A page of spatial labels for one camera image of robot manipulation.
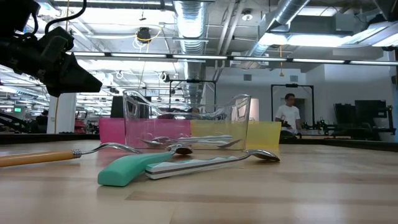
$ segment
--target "table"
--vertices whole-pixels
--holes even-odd
[[[0,146],[0,156],[98,144],[16,144]],[[253,157],[167,179],[142,176],[123,188],[96,183],[104,166],[126,154],[112,149],[0,168],[0,222],[398,223],[398,154],[306,145],[281,145],[280,151],[280,164]],[[193,157],[216,155],[225,154],[197,151]]]

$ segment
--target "wooden tabletop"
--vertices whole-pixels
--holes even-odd
[[[89,150],[98,141],[0,146],[0,156]],[[398,154],[281,145],[280,164],[249,158],[196,174],[127,187],[97,184],[126,155],[0,168],[0,223],[398,223]],[[194,158],[241,152],[195,151]]]

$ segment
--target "teal rubber handle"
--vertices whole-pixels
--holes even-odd
[[[98,184],[124,187],[145,171],[149,164],[164,162],[171,152],[136,154],[116,159],[98,174]]]

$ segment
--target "clear plastic container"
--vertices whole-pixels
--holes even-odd
[[[156,149],[178,142],[194,149],[245,150],[250,99],[238,95],[224,106],[169,104],[150,102],[138,91],[126,90],[126,144]]]

